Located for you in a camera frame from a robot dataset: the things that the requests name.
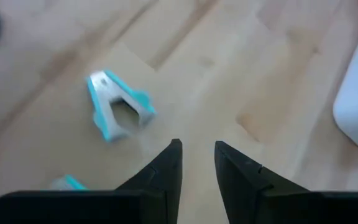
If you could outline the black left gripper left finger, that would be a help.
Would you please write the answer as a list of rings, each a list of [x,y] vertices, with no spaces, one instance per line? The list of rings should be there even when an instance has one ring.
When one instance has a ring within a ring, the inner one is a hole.
[[[0,196],[0,224],[177,224],[182,143],[114,190],[22,190]]]

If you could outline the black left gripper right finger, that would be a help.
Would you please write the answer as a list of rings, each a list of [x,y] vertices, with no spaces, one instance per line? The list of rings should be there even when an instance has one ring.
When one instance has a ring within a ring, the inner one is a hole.
[[[358,224],[358,192],[308,190],[224,141],[214,162],[230,224]]]

